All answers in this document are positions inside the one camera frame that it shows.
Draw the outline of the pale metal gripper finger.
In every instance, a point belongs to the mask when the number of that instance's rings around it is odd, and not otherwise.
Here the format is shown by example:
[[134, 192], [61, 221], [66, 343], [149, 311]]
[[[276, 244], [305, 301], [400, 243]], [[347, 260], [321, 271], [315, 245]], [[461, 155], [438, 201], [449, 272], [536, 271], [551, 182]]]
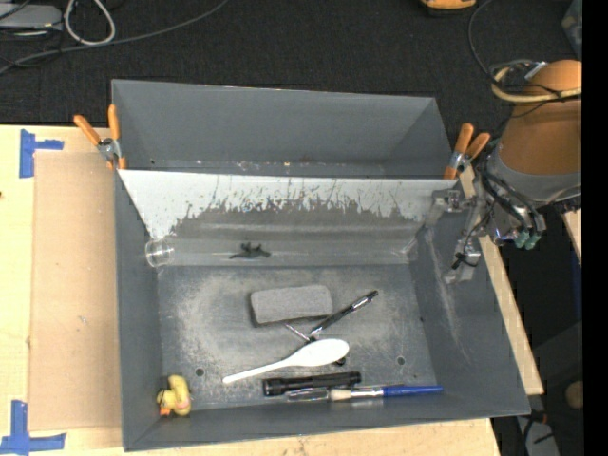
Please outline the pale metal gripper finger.
[[456, 252], [443, 275], [444, 282], [446, 284], [456, 284], [470, 281], [474, 277], [480, 258], [480, 252]]
[[433, 227], [447, 214], [463, 213], [475, 205], [475, 198], [467, 198], [459, 189], [435, 190], [431, 194], [431, 204], [425, 214], [424, 226]]

